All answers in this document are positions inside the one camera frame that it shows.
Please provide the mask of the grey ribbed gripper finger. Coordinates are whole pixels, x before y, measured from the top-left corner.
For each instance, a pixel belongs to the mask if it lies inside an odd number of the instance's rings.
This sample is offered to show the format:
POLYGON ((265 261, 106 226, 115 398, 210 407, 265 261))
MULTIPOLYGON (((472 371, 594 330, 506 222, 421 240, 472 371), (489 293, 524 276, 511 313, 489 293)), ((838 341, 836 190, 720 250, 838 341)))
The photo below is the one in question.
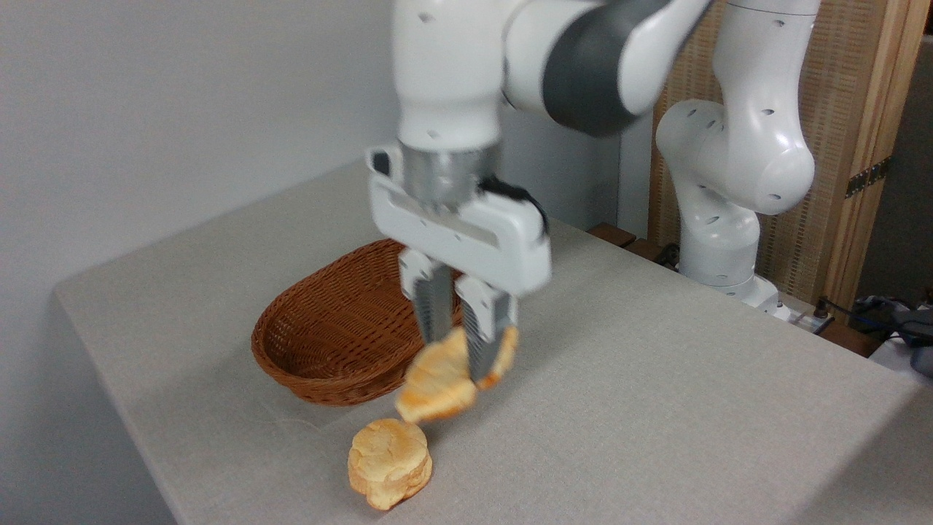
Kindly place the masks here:
POLYGON ((461 276, 454 289, 462 305, 470 378, 480 384, 492 372, 507 327, 516 325, 517 298, 472 276, 461 276))
POLYGON ((452 329, 452 269, 413 248, 399 254, 403 295, 410 300, 423 343, 442 341, 452 329))

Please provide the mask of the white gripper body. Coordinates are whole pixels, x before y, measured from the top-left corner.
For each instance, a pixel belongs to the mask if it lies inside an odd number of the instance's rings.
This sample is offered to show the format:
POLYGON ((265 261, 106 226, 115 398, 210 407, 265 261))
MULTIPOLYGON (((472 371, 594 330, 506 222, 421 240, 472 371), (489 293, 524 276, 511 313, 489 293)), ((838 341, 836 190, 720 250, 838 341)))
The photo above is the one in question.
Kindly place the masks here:
POLYGON ((369 147, 364 159, 371 217, 385 236, 510 295, 550 281, 550 237, 532 203, 482 192, 454 211, 434 211, 401 186, 400 147, 369 147))

